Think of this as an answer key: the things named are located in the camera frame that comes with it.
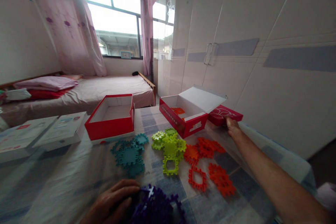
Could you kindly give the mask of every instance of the box lid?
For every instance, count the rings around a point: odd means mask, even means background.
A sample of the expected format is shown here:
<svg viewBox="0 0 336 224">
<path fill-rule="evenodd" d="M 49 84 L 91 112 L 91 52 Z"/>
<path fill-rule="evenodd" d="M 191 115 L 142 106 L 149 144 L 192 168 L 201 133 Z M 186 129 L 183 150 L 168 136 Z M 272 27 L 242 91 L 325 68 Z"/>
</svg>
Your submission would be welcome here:
<svg viewBox="0 0 336 224">
<path fill-rule="evenodd" d="M 58 116 L 30 120 L 16 127 L 0 139 L 0 153 L 27 147 L 37 140 L 57 118 Z"/>
<path fill-rule="evenodd" d="M 205 113 L 210 113 L 218 105 L 225 102 L 228 97 L 223 94 L 216 93 L 210 89 L 194 85 L 179 94 L 180 97 L 190 101 L 197 107 L 202 109 Z"/>
<path fill-rule="evenodd" d="M 81 125 L 86 112 L 62 115 L 54 125 L 37 141 L 34 147 L 73 137 Z"/>
</svg>

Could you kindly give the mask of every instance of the curtain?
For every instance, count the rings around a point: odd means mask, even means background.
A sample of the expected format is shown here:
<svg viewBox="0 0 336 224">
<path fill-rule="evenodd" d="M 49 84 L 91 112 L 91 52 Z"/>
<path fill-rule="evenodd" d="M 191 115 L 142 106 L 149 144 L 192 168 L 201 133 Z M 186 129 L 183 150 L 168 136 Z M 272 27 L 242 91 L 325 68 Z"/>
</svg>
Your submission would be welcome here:
<svg viewBox="0 0 336 224">
<path fill-rule="evenodd" d="M 153 75 L 153 4 L 156 0 L 141 0 L 141 32 L 144 75 Z"/>
<path fill-rule="evenodd" d="M 86 0 L 36 0 L 66 74 L 106 75 Z"/>
</svg>

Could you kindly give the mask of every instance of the red pillow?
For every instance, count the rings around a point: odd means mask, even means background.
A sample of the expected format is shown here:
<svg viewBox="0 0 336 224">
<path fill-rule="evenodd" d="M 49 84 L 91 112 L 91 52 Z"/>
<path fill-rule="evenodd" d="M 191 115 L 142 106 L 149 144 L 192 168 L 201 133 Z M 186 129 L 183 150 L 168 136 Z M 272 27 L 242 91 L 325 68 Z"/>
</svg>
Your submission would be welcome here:
<svg viewBox="0 0 336 224">
<path fill-rule="evenodd" d="M 63 89 L 57 92 L 48 90 L 34 90 L 34 89 L 30 89 L 27 91 L 31 94 L 29 100 L 36 100 L 36 99 L 58 99 L 65 93 L 69 92 L 71 89 L 73 89 L 73 87 Z"/>
</svg>

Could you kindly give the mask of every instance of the hand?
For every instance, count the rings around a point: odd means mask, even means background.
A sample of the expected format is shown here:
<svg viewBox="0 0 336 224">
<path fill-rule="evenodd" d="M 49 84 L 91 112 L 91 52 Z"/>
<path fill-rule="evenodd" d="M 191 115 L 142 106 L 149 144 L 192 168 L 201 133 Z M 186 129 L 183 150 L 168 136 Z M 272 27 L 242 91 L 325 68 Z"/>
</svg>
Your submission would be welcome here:
<svg viewBox="0 0 336 224">
<path fill-rule="evenodd" d="M 139 191 L 140 184 L 135 180 L 121 180 L 112 188 L 102 193 L 92 205 L 80 224 L 116 224 L 124 216 L 132 198 L 127 198 L 120 203 L 118 208 L 110 215 L 110 208 L 120 200 Z"/>
<path fill-rule="evenodd" d="M 227 125 L 227 128 L 229 129 L 228 134 L 232 138 L 235 138 L 237 135 L 239 135 L 242 132 L 242 130 L 239 128 L 237 121 L 232 120 L 228 116 L 226 116 L 226 125 Z"/>
</svg>

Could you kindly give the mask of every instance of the pillow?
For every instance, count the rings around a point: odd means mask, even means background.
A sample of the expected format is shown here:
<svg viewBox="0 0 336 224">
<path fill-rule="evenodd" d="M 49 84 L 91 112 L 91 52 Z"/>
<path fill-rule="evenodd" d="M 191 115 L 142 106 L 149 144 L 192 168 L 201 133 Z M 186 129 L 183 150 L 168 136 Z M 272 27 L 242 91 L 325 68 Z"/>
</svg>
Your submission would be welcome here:
<svg viewBox="0 0 336 224">
<path fill-rule="evenodd" d="M 65 93 L 69 92 L 71 88 L 63 89 L 57 92 L 48 91 L 48 90 L 28 90 L 28 92 L 31 94 L 30 100 L 37 100 L 37 99 L 58 99 Z"/>
<path fill-rule="evenodd" d="M 79 79 L 83 78 L 83 75 L 61 75 L 60 77 L 65 77 L 65 78 L 69 78 L 72 79 L 74 81 L 78 81 Z"/>
<path fill-rule="evenodd" d="M 78 81 L 60 77 L 60 76 L 43 76 L 35 79 L 24 80 L 15 83 L 13 86 L 16 89 L 36 89 L 36 90 L 48 90 L 57 92 L 62 89 L 71 88 L 78 85 Z"/>
<path fill-rule="evenodd" d="M 27 89 L 14 89 L 6 91 L 6 100 L 26 100 L 31 97 L 31 94 L 27 91 Z"/>
</svg>

